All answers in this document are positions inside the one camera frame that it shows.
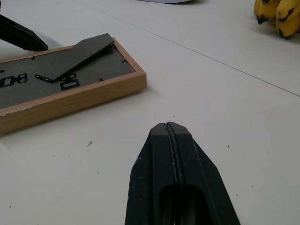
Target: wooden picture frame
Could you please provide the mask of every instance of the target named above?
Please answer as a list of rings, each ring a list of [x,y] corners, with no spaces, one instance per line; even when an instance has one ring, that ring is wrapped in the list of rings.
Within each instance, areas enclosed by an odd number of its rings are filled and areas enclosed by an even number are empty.
[[[126,59],[134,72],[0,109],[0,134],[37,124],[45,120],[59,117],[145,89],[147,86],[146,73],[116,39],[114,39],[113,45]],[[33,53],[8,60],[0,60],[0,63],[61,52],[71,48],[72,46],[73,45]]]

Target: white table surface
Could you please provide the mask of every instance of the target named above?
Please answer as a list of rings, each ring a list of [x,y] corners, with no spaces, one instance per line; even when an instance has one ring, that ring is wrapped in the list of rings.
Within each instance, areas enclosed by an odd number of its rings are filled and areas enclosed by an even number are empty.
[[[215,163],[242,225],[299,224],[300,35],[279,38],[252,7],[3,0],[1,13],[50,48],[108,32],[148,88],[0,137],[0,224],[124,224],[131,167],[166,121],[186,126]],[[0,58],[24,54],[0,42]]]

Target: gray line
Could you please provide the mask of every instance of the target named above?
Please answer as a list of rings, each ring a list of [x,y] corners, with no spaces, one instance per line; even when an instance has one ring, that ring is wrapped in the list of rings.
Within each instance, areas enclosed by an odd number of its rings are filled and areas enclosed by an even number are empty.
[[[107,15],[107,16],[109,16],[109,17],[111,17],[111,18],[114,18],[114,19],[116,19],[116,20],[122,21],[123,23],[126,23],[126,24],[128,24],[128,25],[130,25],[130,26],[133,26],[133,27],[135,27],[135,28],[138,28],[138,29],[140,29],[140,30],[143,30],[143,31],[145,31],[145,32],[147,32],[147,33],[153,34],[153,35],[155,35],[155,36],[157,36],[157,37],[159,37],[159,38],[162,38],[162,39],[164,39],[164,40],[166,40],[166,41],[169,41],[169,42],[172,42],[172,43],[174,43],[174,44],[176,44],[176,45],[179,45],[179,46],[181,46],[181,47],[183,47],[183,48],[185,48],[185,49],[188,49],[188,50],[190,50],[190,51],[192,51],[192,52],[195,52],[195,53],[197,53],[197,54],[199,54],[199,55],[202,55],[202,56],[204,56],[204,57],[206,57],[206,58],[209,58],[209,59],[214,60],[214,61],[216,61],[216,62],[218,62],[218,63],[221,63],[221,64],[223,64],[223,65],[225,65],[225,66],[227,66],[227,67],[230,67],[230,68],[232,68],[232,69],[235,69],[235,70],[237,70],[237,71],[239,71],[239,72],[241,72],[241,73],[243,73],[243,74],[246,74],[246,75],[248,75],[248,76],[251,76],[251,77],[253,77],[253,78],[256,78],[257,80],[260,80],[260,81],[265,82],[265,83],[267,83],[267,84],[269,84],[269,85],[272,85],[272,86],[274,86],[274,87],[276,87],[276,88],[279,88],[279,89],[281,89],[281,90],[284,90],[284,91],[286,91],[286,92],[288,92],[288,93],[290,93],[290,94],[292,94],[292,95],[295,95],[295,96],[300,97],[300,95],[298,95],[298,94],[296,94],[296,93],[294,93],[294,92],[291,92],[291,91],[289,91],[289,90],[287,90],[287,89],[281,88],[281,87],[279,87],[279,86],[277,86],[277,85],[274,85],[274,84],[272,84],[272,83],[270,83],[270,82],[268,82],[268,81],[265,81],[265,80],[263,80],[263,79],[261,79],[261,78],[258,78],[258,77],[256,77],[256,76],[253,76],[253,75],[251,75],[251,74],[249,74],[249,73],[246,73],[246,72],[244,72],[244,71],[242,71],[242,70],[240,70],[240,69],[234,68],[234,67],[232,67],[232,66],[230,66],[230,65],[227,65],[227,64],[225,64],[225,63],[223,63],[223,62],[220,62],[220,61],[218,61],[218,60],[216,60],[216,59],[214,59],[214,58],[212,58],[212,57],[209,57],[209,56],[204,55],[204,54],[202,54],[202,53],[200,53],[200,52],[197,52],[197,51],[195,51],[195,50],[193,50],[193,49],[190,49],[190,48],[185,47],[185,46],[183,46],[183,45],[181,45],[181,44],[178,44],[178,43],[176,43],[176,42],[174,42],[174,41],[171,41],[171,40],[169,40],[169,39],[167,39],[167,38],[165,38],[165,37],[162,37],[162,36],[160,36],[160,35],[158,35],[158,34],[152,33],[152,32],[150,32],[150,31],[148,31],[148,30],[145,30],[145,29],[143,29],[143,28],[141,28],[141,27],[138,27],[138,26],[136,26],[136,25],[133,25],[133,24],[131,24],[131,23],[129,23],[129,22],[126,22],[125,20],[119,19],[119,18],[117,18],[117,17],[115,17],[115,16],[113,16],[113,15],[104,13],[104,12],[102,12],[102,11],[100,11],[100,10],[97,10],[97,9],[94,9],[94,8],[92,8],[92,7],[90,7],[90,8],[93,9],[93,10],[95,10],[95,11],[97,11],[97,12],[100,12],[100,13],[102,13],[102,14],[104,14],[104,15]]]

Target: banana bunch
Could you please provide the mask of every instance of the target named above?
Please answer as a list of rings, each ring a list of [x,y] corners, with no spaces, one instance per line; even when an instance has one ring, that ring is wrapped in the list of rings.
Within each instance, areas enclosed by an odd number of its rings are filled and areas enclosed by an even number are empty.
[[[277,32],[284,39],[300,31],[300,0],[255,0],[254,15],[258,24],[275,20]]]

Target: banana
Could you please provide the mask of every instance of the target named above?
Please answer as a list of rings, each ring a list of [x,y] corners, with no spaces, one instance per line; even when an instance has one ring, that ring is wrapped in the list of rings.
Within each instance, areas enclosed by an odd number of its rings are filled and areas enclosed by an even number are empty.
[[[262,2],[256,12],[258,24],[262,24],[263,22],[274,18],[276,16],[276,9],[279,3],[280,0],[269,1],[267,4]]]
[[[276,19],[283,23],[295,18],[299,13],[300,0],[281,0],[276,10]]]
[[[255,3],[254,3],[254,9],[253,9],[253,11],[254,11],[254,15],[256,16],[256,14],[257,14],[257,11],[258,11],[258,8],[259,8],[259,6],[260,6],[260,4],[263,2],[263,0],[255,0]]]
[[[280,22],[276,20],[276,29],[278,34],[284,39],[291,39],[294,33],[297,32],[297,30],[300,27],[300,14],[298,14],[296,17],[287,20],[285,22]]]

